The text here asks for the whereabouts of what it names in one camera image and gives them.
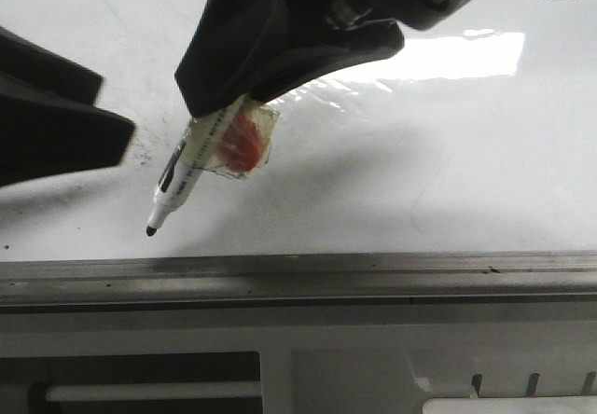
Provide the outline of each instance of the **metal edge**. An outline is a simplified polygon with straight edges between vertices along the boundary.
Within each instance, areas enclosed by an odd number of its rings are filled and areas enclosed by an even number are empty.
[[[594,252],[251,255],[0,267],[0,306],[597,295]]]

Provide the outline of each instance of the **white rod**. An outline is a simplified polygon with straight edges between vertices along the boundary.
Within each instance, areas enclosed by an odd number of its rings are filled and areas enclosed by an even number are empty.
[[[49,402],[124,402],[260,396],[259,381],[50,386],[46,392],[46,399]]]

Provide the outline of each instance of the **white surface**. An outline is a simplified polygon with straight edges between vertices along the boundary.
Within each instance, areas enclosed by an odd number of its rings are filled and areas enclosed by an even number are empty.
[[[429,400],[423,414],[593,414],[597,397]]]
[[[122,167],[0,188],[0,261],[597,248],[597,0],[474,0],[405,30],[395,59],[285,96],[270,164],[204,175],[148,239],[203,4],[0,0],[0,25],[102,74],[98,106],[138,127]]]

